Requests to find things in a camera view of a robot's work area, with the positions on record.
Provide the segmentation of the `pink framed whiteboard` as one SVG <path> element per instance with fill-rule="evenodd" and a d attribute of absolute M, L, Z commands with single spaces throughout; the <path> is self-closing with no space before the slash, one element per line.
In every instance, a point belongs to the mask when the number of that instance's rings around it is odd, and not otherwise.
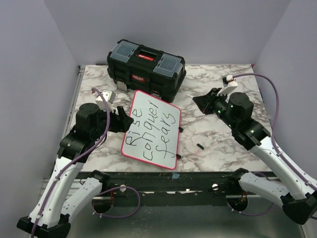
<path fill-rule="evenodd" d="M 147 164 L 174 170 L 180 134 L 181 110 L 143 91 L 134 93 L 121 154 Z"/>

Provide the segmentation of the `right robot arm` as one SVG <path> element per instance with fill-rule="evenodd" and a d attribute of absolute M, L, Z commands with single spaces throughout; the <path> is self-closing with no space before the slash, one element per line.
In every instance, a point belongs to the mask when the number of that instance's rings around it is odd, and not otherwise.
<path fill-rule="evenodd" d="M 246 169 L 236 170 L 229 178 L 228 189 L 233 194 L 243 190 L 257 194 L 278 207 L 293 222 L 303 225 L 317 211 L 317 181 L 301 169 L 281 150 L 275 149 L 270 132 L 252 118 L 254 104 L 242 92 L 219 96 L 213 88 L 193 101 L 205 114 L 215 114 L 232 132 L 234 139 L 261 159 L 280 179 L 270 182 Z"/>

